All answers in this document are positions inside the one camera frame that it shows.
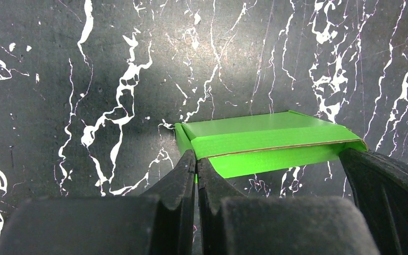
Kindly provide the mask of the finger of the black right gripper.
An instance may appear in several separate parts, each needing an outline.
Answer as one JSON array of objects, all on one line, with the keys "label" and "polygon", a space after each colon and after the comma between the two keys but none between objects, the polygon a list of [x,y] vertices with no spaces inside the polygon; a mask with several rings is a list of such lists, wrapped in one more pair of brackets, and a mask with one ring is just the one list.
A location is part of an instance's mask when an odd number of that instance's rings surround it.
[{"label": "finger of the black right gripper", "polygon": [[408,254],[408,164],[351,148],[338,156],[380,253]]}]

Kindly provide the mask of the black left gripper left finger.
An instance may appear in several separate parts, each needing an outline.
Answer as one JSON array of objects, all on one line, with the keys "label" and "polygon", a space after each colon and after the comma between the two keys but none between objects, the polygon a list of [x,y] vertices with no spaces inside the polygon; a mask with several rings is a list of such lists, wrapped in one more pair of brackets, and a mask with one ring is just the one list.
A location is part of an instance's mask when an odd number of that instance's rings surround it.
[{"label": "black left gripper left finger", "polygon": [[196,158],[138,196],[43,198],[12,214],[0,254],[191,254]]}]

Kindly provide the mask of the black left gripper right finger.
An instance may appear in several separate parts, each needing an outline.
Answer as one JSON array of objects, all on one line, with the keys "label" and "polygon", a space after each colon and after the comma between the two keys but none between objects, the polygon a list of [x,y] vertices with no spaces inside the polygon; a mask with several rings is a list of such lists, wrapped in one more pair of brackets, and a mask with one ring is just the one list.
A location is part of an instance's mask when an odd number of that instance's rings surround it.
[{"label": "black left gripper right finger", "polygon": [[340,197],[250,198],[197,161],[204,254],[378,254],[365,218]]}]

